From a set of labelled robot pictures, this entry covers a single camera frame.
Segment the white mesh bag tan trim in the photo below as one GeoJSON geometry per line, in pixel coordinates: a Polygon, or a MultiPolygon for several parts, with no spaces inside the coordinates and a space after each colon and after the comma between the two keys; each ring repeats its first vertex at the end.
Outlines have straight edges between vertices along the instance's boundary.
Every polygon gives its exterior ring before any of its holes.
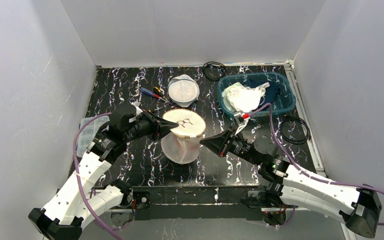
{"type": "Polygon", "coordinates": [[[178,124],[161,140],[164,155],[180,165],[194,162],[200,153],[200,141],[206,130],[205,120],[196,112],[185,108],[169,110],[162,118],[178,124]]]}

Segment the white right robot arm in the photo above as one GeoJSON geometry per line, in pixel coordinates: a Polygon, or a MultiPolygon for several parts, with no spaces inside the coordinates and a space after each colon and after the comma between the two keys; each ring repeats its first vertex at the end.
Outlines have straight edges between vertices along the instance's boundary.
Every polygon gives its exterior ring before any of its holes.
{"type": "Polygon", "coordinates": [[[373,239],[379,224],[382,205],[378,195],[364,187],[336,185],[329,179],[306,169],[296,169],[278,154],[279,147],[268,136],[248,141],[241,133],[228,128],[204,138],[200,144],[224,157],[233,154],[259,168],[269,182],[266,199],[272,203],[299,206],[331,217],[357,235],[373,239]]]}

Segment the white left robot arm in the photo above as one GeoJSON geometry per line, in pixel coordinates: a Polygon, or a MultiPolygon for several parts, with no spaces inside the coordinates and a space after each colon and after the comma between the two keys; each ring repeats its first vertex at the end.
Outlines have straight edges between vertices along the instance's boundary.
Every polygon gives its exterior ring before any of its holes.
{"type": "Polygon", "coordinates": [[[79,134],[73,140],[74,172],[55,196],[41,208],[33,208],[28,215],[36,229],[49,240],[77,240],[84,228],[97,221],[117,240],[120,236],[100,219],[107,210],[133,202],[133,189],[116,179],[100,193],[87,198],[95,183],[127,150],[127,144],[149,137],[159,141],[178,123],[165,120],[151,111],[123,103],[106,113],[108,121],[99,127],[81,158],[77,156],[79,134]]]}

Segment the white mesh bag blue trim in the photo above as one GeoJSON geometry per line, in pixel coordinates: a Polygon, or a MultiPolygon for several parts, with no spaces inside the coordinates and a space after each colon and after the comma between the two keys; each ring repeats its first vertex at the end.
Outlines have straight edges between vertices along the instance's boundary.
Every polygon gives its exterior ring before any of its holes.
{"type": "Polygon", "coordinates": [[[182,108],[189,107],[200,95],[199,85],[187,74],[172,78],[167,90],[169,98],[182,108]]]}

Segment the white bra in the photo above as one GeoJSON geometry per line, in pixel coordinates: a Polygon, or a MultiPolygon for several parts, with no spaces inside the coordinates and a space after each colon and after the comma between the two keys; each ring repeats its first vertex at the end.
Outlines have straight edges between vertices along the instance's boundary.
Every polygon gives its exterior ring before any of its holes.
{"type": "Polygon", "coordinates": [[[263,87],[250,88],[239,82],[227,87],[221,94],[225,107],[231,112],[252,112],[258,109],[263,87]]]}

